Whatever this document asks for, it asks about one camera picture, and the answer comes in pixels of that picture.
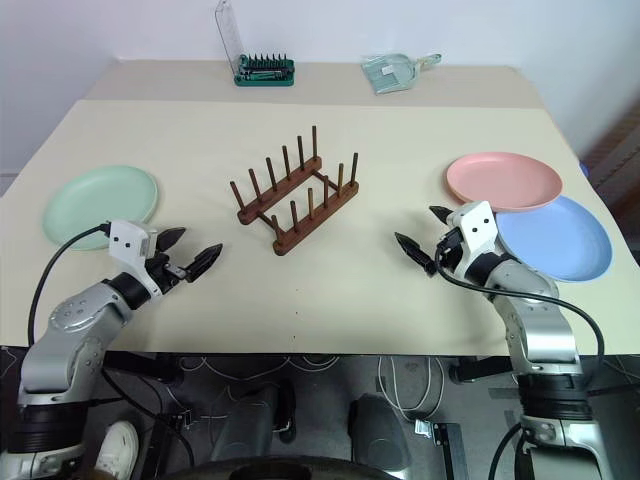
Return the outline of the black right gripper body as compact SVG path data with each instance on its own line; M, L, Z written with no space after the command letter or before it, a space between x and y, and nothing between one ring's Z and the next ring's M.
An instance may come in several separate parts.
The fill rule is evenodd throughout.
M466 273L469 268L469 248L460 228L453 228L440 239L434 261L440 274Z

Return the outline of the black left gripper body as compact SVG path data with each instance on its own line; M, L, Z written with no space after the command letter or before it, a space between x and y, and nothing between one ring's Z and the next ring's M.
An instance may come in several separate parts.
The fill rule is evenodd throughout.
M184 267L173 265L165 253L157 253L144 262L145 287L150 294L167 294L180 282L192 283L191 273Z

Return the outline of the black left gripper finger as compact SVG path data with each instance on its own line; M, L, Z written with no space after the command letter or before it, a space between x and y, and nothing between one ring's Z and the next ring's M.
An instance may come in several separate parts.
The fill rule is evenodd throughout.
M178 242L185 232L184 227L173 227L160 232L158 234L158 250L160 252L167 251Z
M218 243L205 248L197 254L194 260L184 268L184 280L188 283L195 282L216 262L223 249L223 244Z

